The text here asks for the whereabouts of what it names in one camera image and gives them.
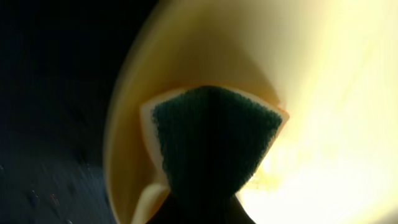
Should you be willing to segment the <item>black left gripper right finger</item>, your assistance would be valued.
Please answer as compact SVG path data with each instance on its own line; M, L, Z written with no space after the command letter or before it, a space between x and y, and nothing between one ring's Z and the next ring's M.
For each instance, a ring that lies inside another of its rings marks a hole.
M256 224L234 195L228 205L228 224Z

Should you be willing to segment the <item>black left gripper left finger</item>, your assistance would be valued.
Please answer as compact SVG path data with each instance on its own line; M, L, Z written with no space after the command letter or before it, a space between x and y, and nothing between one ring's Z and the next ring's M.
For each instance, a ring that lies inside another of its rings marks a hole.
M180 206L172 194L167 196L147 224L180 224Z

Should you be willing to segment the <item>green and yellow sponge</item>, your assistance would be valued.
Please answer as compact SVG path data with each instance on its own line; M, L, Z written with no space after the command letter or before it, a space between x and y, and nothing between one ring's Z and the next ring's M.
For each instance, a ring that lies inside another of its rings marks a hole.
M231 198L257 171L289 119L235 88L179 88L140 107L146 150L180 206L180 223L228 223Z

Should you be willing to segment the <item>yellow plate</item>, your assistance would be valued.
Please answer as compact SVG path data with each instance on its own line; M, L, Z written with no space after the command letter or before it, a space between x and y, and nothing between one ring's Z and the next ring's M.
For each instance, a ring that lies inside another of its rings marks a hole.
M397 222L396 1L161 1L108 112L104 169L118 223L145 223L166 194L139 106L206 84L290 116L238 193L254 222Z

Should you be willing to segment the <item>black round tray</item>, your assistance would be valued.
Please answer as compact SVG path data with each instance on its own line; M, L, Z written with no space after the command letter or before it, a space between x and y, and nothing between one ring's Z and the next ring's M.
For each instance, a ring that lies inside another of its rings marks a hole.
M1 222L114 223L103 133L155 1L1 0Z

